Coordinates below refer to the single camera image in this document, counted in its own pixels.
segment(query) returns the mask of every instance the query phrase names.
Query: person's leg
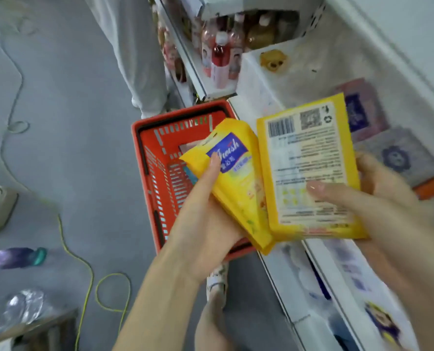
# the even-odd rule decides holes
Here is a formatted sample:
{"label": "person's leg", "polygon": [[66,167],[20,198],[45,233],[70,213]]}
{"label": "person's leg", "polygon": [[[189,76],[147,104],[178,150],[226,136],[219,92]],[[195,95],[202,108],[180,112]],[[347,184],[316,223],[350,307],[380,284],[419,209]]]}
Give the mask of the person's leg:
{"label": "person's leg", "polygon": [[235,351],[235,345],[223,330],[223,307],[226,302],[228,263],[221,265],[207,278],[207,304],[197,324],[196,351]]}
{"label": "person's leg", "polygon": [[113,46],[121,74],[142,117],[163,110],[166,88],[163,56],[147,0],[86,0]]}

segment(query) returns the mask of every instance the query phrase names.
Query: floor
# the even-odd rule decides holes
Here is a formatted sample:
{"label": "floor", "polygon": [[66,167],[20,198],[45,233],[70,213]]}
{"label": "floor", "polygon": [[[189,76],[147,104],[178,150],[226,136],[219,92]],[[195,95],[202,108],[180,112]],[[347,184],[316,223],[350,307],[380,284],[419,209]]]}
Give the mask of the floor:
{"label": "floor", "polygon": [[[140,117],[117,69],[112,49],[84,0],[4,2],[0,28],[9,33],[7,50],[20,65],[24,88],[14,120],[30,129],[11,135],[5,157],[18,179],[61,211],[70,248],[95,270],[95,283],[122,271],[132,279],[135,296],[155,256],[150,222],[133,150],[130,125]],[[22,34],[11,32],[28,15]],[[32,35],[30,30],[37,29]],[[0,140],[19,86],[19,77],[0,50]],[[0,184],[17,188],[0,164]],[[44,204],[22,194],[0,249],[46,247],[38,268],[0,271],[0,296],[38,286],[56,306],[81,307],[89,272],[62,249],[56,219]],[[277,298],[253,253],[231,263],[225,311],[228,332],[250,350],[295,350]],[[126,282],[113,277],[100,290],[101,300],[122,308]],[[185,350],[205,304],[202,288],[191,316]],[[110,350],[119,313],[91,298],[81,334],[81,350]]]}

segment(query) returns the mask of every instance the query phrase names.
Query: yellow snack bag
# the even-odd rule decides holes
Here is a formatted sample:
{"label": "yellow snack bag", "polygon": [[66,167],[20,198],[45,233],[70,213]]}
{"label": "yellow snack bag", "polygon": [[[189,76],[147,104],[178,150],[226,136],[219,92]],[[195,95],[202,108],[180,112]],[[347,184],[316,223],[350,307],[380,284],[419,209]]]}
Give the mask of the yellow snack bag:
{"label": "yellow snack bag", "polygon": [[313,236],[366,237],[347,210],[315,201],[306,182],[360,189],[343,94],[257,121],[269,226],[278,241]]}
{"label": "yellow snack bag", "polygon": [[227,118],[180,159],[201,177],[213,152],[221,160],[213,195],[248,232],[251,243],[262,253],[269,253],[274,240],[267,219],[258,138],[247,123]]}

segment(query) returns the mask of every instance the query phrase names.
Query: red shopping basket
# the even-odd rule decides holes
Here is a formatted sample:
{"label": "red shopping basket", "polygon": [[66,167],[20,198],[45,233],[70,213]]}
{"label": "red shopping basket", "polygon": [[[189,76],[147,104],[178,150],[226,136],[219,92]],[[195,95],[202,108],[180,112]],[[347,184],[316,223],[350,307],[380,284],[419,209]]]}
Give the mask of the red shopping basket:
{"label": "red shopping basket", "polygon": [[[235,118],[225,100],[137,121],[132,125],[135,152],[144,187],[145,202],[152,226],[155,249],[168,239],[192,183],[180,160],[179,146],[205,139],[225,118]],[[237,242],[226,260],[254,251],[248,239]]]}

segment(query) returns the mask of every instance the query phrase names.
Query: purple package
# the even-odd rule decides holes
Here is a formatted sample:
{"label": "purple package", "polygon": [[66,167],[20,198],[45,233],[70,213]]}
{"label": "purple package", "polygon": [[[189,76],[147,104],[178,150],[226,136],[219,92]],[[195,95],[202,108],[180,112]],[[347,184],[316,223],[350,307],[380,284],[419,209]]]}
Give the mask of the purple package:
{"label": "purple package", "polygon": [[389,128],[375,90],[364,78],[339,85],[336,91],[344,93],[350,133],[354,143]]}

